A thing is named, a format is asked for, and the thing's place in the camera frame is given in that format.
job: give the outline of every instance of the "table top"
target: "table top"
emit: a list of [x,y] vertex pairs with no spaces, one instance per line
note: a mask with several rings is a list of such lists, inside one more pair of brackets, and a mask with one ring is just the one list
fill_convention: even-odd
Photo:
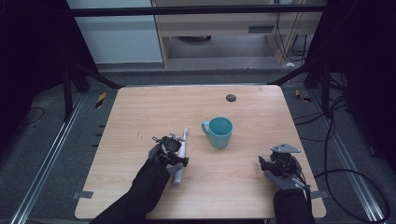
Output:
[[[236,101],[226,100],[228,94]],[[233,122],[229,145],[217,149],[202,131],[203,120],[225,116]],[[161,86],[119,90],[80,198],[76,217],[94,218],[128,191],[155,146],[152,137],[189,129],[182,184],[169,180],[147,218],[271,218],[276,186],[261,170],[270,147],[288,143],[313,191],[317,184],[304,154],[289,108],[278,86]],[[326,209],[312,201],[314,217]]]

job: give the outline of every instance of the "black horizontal bar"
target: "black horizontal bar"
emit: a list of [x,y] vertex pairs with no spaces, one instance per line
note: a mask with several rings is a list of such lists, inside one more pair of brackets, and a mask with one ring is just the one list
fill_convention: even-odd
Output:
[[275,12],[321,12],[329,6],[314,5],[241,5],[241,6],[202,6],[202,7],[122,7],[84,8],[50,12],[73,17],[144,16],[179,14],[222,14],[222,13],[275,13]]

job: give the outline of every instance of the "white wall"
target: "white wall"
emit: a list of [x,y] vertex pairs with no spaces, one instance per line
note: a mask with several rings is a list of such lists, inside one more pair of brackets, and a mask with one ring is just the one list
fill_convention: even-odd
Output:
[[[149,0],[67,0],[71,8],[151,7]],[[153,16],[80,17],[78,26],[96,63],[161,63]]]

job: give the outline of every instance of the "cup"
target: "cup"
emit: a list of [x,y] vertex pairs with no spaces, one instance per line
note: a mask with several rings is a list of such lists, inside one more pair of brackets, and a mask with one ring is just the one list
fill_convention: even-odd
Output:
[[202,130],[213,147],[225,148],[233,132],[233,123],[225,117],[215,117],[210,121],[204,120],[202,122]]

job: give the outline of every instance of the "metal track on floor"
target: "metal track on floor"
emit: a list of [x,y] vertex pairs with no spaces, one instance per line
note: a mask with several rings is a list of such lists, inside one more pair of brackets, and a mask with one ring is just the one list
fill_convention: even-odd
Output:
[[70,115],[69,119],[64,122],[61,130],[58,132],[58,135],[56,136],[51,148],[49,149],[49,153],[47,154],[46,159],[44,159],[40,170],[35,176],[35,180],[33,181],[26,195],[24,196],[17,211],[14,213],[10,222],[11,224],[24,224],[29,217],[30,212],[35,205],[35,201],[37,200],[38,195],[43,189],[44,184],[53,167],[53,164],[56,162],[59,152],[64,145],[64,141],[67,138],[67,135],[69,134],[73,123],[76,120],[78,112],[81,109],[85,94],[86,93],[79,93],[77,95],[77,99],[73,105],[74,109],[72,114]]
[[[316,107],[318,108],[318,111],[322,111],[321,109],[321,102],[320,102],[320,97],[319,95],[312,90],[308,90],[310,95],[312,96],[313,102],[315,103]],[[322,119],[326,125],[327,128],[330,128],[330,121],[322,116]],[[359,171],[355,163],[353,162],[352,158],[350,157],[349,153],[347,152],[347,148],[344,145],[340,135],[338,134],[337,131],[334,132],[333,139],[331,140],[333,143],[337,154],[341,160],[341,163],[343,164],[344,168],[349,169],[349,170],[354,170],[354,171]],[[355,175],[348,175],[349,180],[351,181],[351,184],[358,195],[358,198],[361,201],[361,205],[363,206],[363,209],[365,213],[367,214],[367,217],[371,221],[378,221],[380,219],[383,219],[385,216],[382,213],[378,203],[375,200],[375,197],[373,196],[372,192],[370,191],[368,185],[364,181],[363,177],[361,176],[355,176]]]

